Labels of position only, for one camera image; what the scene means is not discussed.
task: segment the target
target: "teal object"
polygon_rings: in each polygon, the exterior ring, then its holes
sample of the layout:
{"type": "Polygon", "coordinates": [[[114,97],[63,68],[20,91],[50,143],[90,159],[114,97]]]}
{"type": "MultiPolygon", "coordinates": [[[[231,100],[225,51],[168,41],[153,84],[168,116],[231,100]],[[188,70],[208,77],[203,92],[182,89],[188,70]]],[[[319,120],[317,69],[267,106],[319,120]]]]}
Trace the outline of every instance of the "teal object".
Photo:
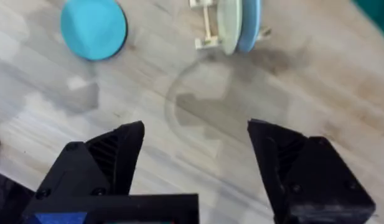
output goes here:
{"type": "Polygon", "coordinates": [[[114,0],[69,0],[60,28],[70,50],[89,60],[117,53],[127,34],[125,15],[114,0]]]}
{"type": "Polygon", "coordinates": [[[384,0],[354,0],[384,33],[384,0]]]}
{"type": "Polygon", "coordinates": [[[241,33],[237,43],[240,52],[253,50],[261,22],[261,0],[243,0],[243,21],[241,33]]]}

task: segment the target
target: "blue plate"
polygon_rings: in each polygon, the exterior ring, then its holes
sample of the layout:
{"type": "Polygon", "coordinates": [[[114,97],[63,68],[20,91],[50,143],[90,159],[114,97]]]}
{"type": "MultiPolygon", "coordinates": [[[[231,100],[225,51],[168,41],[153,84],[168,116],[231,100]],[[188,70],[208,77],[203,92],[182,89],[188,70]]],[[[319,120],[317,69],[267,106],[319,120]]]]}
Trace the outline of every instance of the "blue plate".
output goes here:
{"type": "Polygon", "coordinates": [[[114,0],[69,0],[60,28],[70,50],[89,60],[117,53],[127,33],[125,15],[114,0]]]}
{"type": "Polygon", "coordinates": [[[243,21],[237,43],[240,52],[253,50],[261,22],[261,0],[243,0],[243,21]]]}

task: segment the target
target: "blue plastic part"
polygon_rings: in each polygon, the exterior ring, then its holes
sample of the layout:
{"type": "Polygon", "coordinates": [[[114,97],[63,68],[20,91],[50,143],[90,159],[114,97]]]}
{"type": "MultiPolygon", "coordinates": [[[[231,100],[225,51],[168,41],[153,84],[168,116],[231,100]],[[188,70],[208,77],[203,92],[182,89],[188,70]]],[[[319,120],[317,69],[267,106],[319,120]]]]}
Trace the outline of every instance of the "blue plastic part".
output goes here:
{"type": "Polygon", "coordinates": [[[253,50],[261,23],[261,0],[243,0],[243,21],[237,43],[237,50],[250,52],[253,50]]]}
{"type": "Polygon", "coordinates": [[[83,224],[87,213],[38,213],[35,216],[41,224],[83,224]]]}
{"type": "Polygon", "coordinates": [[[70,50],[89,60],[117,53],[127,33],[124,12],[114,0],[69,0],[60,28],[70,50]]]}

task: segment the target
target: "wooden floor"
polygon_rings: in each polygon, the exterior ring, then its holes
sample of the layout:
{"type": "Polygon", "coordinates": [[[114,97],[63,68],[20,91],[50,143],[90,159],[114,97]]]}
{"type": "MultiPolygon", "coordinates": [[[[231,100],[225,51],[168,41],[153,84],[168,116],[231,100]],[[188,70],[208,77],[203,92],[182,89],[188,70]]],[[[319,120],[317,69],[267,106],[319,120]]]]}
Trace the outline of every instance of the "wooden floor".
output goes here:
{"type": "Polygon", "coordinates": [[[348,0],[266,0],[272,39],[196,52],[186,0],[119,0],[125,48],[86,62],[60,35],[64,0],[0,0],[0,173],[36,189],[69,141],[142,120],[133,194],[198,192],[202,223],[273,223],[250,118],[329,138],[384,223],[384,37],[348,0]]]}

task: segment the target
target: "plate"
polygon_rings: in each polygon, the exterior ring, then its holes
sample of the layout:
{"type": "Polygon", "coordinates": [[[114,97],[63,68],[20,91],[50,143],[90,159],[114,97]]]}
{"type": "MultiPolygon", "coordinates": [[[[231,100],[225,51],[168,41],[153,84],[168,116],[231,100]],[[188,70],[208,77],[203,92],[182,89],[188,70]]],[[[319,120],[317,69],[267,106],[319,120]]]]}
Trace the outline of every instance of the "plate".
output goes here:
{"type": "Polygon", "coordinates": [[[72,52],[89,60],[117,53],[127,33],[126,18],[114,0],[70,0],[60,18],[63,38],[72,52]]]}
{"type": "Polygon", "coordinates": [[[243,9],[241,0],[219,0],[217,8],[218,36],[223,51],[233,54],[241,32],[243,9]]]}
{"type": "Polygon", "coordinates": [[[261,22],[261,0],[243,0],[243,22],[237,44],[240,52],[253,50],[261,22]]]}

